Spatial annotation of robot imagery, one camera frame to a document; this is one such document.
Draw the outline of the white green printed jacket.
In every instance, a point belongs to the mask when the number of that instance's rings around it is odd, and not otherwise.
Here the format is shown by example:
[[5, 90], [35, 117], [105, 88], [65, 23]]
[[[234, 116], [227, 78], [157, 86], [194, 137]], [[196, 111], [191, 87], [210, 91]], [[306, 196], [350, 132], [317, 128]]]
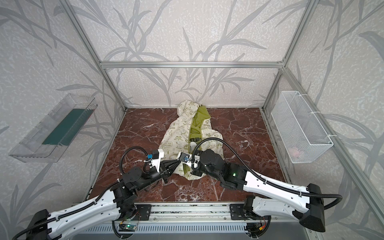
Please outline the white green printed jacket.
[[174, 160], [179, 152], [191, 153], [195, 146], [207, 138], [223, 139], [221, 133], [212, 129], [211, 116], [207, 108], [185, 100], [177, 108], [178, 118], [167, 129], [160, 149], [165, 160]]

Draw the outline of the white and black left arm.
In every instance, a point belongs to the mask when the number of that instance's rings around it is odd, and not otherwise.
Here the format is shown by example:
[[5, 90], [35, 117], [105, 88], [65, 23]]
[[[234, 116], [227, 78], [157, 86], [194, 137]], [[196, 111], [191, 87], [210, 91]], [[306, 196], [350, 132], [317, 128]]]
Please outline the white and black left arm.
[[127, 220], [137, 215], [138, 192], [166, 181], [179, 166], [179, 160], [162, 161], [159, 168], [144, 172], [134, 167], [100, 194], [71, 208], [49, 213], [36, 213], [25, 233], [28, 240], [65, 240], [77, 233], [107, 221]]

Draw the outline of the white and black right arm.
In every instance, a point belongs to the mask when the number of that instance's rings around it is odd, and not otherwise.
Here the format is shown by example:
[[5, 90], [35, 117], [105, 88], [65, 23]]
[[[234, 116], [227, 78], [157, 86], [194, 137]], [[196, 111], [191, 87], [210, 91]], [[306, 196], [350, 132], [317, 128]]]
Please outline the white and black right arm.
[[222, 188], [242, 190], [261, 195], [245, 201], [245, 211], [257, 217], [279, 216], [298, 221], [303, 227], [325, 232], [324, 201], [317, 195], [319, 186], [290, 185], [259, 174], [252, 174], [246, 167], [227, 163], [223, 158], [206, 150], [198, 155], [179, 154], [183, 164], [191, 167], [191, 174], [210, 176], [220, 182]]

